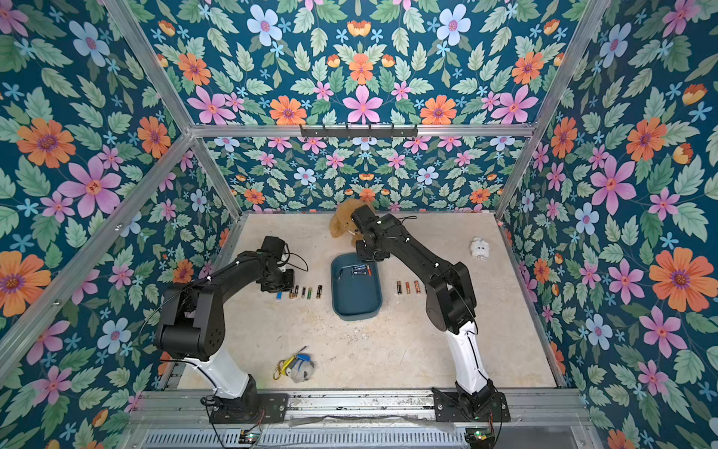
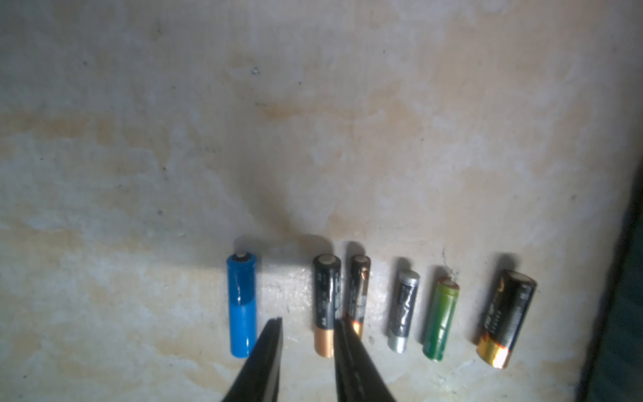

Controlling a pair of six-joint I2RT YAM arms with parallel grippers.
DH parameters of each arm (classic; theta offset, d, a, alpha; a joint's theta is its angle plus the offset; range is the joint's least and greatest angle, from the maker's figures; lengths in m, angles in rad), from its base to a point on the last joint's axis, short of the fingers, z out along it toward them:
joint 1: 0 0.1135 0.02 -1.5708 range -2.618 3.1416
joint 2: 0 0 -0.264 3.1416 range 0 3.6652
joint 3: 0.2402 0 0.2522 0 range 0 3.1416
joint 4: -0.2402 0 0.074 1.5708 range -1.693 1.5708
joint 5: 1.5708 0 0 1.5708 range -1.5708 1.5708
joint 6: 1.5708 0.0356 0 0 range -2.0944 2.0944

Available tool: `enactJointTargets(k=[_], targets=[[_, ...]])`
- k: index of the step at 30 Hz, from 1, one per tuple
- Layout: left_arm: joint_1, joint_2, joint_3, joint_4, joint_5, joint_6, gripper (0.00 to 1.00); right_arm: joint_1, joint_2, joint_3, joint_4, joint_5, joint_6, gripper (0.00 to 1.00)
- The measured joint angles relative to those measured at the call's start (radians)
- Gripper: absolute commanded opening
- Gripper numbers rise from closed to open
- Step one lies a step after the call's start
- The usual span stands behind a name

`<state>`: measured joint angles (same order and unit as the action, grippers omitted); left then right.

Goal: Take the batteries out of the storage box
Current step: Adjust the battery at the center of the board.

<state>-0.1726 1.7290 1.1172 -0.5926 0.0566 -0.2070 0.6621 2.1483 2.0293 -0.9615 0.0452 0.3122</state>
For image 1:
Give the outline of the teal plastic storage tray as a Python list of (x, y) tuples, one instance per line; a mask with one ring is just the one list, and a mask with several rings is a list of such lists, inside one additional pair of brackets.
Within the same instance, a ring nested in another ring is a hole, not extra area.
[(331, 297), (335, 314), (344, 321), (375, 317), (383, 306), (379, 270), (375, 262), (361, 262), (355, 253), (331, 263)]

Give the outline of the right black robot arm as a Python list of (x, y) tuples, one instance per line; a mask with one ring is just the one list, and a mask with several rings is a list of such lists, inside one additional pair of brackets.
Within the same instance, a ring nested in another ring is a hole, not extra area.
[(379, 217), (362, 206), (351, 219), (362, 235), (355, 243), (361, 260), (380, 262), (394, 256), (424, 284), (426, 314), (447, 339), (457, 392), (469, 398), (495, 392), (479, 353), (477, 301), (466, 265), (434, 254), (392, 214)]

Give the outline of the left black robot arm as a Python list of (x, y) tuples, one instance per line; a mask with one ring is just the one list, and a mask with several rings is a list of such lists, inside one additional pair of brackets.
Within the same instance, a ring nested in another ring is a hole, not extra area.
[(267, 236), (256, 251), (245, 251), (215, 273), (166, 290), (157, 325), (157, 346), (205, 375), (220, 400), (250, 403), (256, 382), (241, 370), (224, 345), (224, 304), (243, 288), (258, 284), (260, 291), (290, 291), (294, 271), (286, 269), (288, 245)]

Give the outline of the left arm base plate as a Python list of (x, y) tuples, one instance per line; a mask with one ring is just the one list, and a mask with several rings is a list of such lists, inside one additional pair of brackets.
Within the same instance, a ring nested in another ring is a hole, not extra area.
[(202, 398), (215, 425), (276, 424), (284, 421), (289, 396), (275, 393), (246, 393), (240, 398)]

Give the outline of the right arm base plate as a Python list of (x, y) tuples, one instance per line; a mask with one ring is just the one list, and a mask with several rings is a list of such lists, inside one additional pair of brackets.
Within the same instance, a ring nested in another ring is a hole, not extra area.
[(461, 387), (455, 392), (432, 388), (431, 393), (438, 422), (507, 423), (512, 420), (506, 396), (492, 384), (473, 394)]

